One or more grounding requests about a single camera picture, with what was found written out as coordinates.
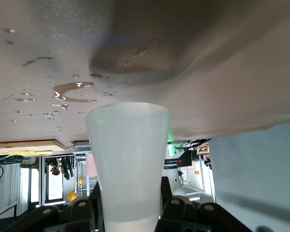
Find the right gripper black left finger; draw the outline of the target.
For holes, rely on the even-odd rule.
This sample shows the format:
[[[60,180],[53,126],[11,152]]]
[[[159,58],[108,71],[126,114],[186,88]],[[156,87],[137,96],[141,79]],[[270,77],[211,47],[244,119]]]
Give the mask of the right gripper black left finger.
[[[77,198],[64,210],[41,206],[21,218],[6,232],[103,232],[100,186],[96,183],[88,197]]]

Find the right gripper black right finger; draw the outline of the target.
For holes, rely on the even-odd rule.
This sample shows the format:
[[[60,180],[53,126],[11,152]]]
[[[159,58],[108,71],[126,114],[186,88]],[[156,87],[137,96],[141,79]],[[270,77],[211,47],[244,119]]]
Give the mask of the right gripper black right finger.
[[[194,206],[187,198],[173,195],[168,177],[161,180],[163,211],[156,232],[249,232],[232,214],[216,203]]]

